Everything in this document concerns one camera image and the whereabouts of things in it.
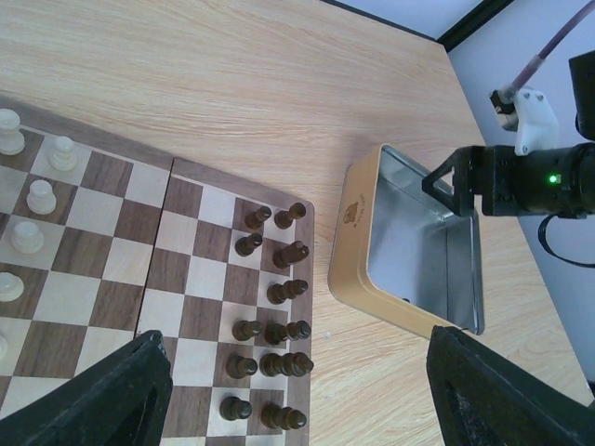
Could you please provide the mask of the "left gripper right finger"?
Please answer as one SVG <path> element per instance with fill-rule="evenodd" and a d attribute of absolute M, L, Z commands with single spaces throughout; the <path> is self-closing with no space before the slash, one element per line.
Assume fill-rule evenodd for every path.
<path fill-rule="evenodd" d="M 594 407 L 456 327 L 435 326 L 427 374 L 446 445 L 592 445 Z"/>

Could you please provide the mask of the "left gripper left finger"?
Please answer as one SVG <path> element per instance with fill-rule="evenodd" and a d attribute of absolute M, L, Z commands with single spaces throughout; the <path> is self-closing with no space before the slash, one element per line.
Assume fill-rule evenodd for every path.
<path fill-rule="evenodd" d="M 158 445 L 173 381 L 150 330 L 1 420 L 3 445 Z"/>

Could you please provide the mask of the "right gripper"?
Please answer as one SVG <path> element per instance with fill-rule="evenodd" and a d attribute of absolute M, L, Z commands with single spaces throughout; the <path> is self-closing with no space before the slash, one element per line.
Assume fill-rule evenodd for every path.
<path fill-rule="evenodd" d="M 481 197 L 486 216 L 581 214 L 581 148 L 533 151 L 511 146 L 461 148 L 422 179 L 422 190 L 453 214 L 471 217 Z"/>

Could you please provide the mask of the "dark chess piece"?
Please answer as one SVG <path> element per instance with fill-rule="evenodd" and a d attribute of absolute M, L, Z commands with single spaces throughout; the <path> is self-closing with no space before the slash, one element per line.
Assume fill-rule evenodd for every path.
<path fill-rule="evenodd" d="M 262 325 L 259 321 L 237 321 L 232 329 L 232 336 L 240 342 L 245 342 L 258 336 L 262 331 Z"/>
<path fill-rule="evenodd" d="M 258 363 L 253 358 L 231 354 L 226 362 L 226 372 L 234 379 L 252 376 L 258 371 Z"/>
<path fill-rule="evenodd" d="M 281 305 L 286 300 L 292 300 L 303 295 L 309 288 L 306 281 L 301 279 L 275 283 L 267 290 L 267 298 L 273 305 Z"/>
<path fill-rule="evenodd" d="M 227 421 L 245 420 L 252 412 L 252 404 L 248 400 L 235 396 L 225 397 L 219 405 L 220 416 Z"/>
<path fill-rule="evenodd" d="M 285 353 L 284 355 L 267 353 L 261 357 L 259 367 L 260 371 L 268 377 L 277 375 L 301 377 L 313 370 L 314 363 L 303 352 Z"/>
<path fill-rule="evenodd" d="M 295 430 L 307 424 L 307 416 L 298 409 L 281 407 L 272 402 L 266 404 L 260 412 L 261 423 L 270 429 Z"/>
<path fill-rule="evenodd" d="M 309 247 L 302 241 L 295 241 L 276 251 L 273 255 L 273 264 L 279 269 L 286 269 L 308 257 Z"/>
<path fill-rule="evenodd" d="M 270 345 L 280 345 L 283 342 L 308 339 L 311 336 L 311 326 L 306 321 L 289 322 L 282 325 L 273 322 L 265 329 L 265 340 Z"/>
<path fill-rule="evenodd" d="M 263 237 L 255 232 L 240 238 L 234 245 L 234 249 L 239 256 L 250 256 L 263 243 Z"/>

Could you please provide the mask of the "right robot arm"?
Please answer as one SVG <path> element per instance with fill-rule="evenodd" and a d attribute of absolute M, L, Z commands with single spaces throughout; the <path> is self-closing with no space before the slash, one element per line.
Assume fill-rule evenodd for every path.
<path fill-rule="evenodd" d="M 542 216 L 537 239 L 552 255 L 549 222 L 594 213 L 594 54 L 571 58 L 569 68 L 582 143 L 559 147 L 559 122 L 542 92 L 495 90 L 490 100 L 514 145 L 459 148 L 423 178 L 422 190 L 457 216 L 472 216 L 477 197 L 486 216 Z"/>

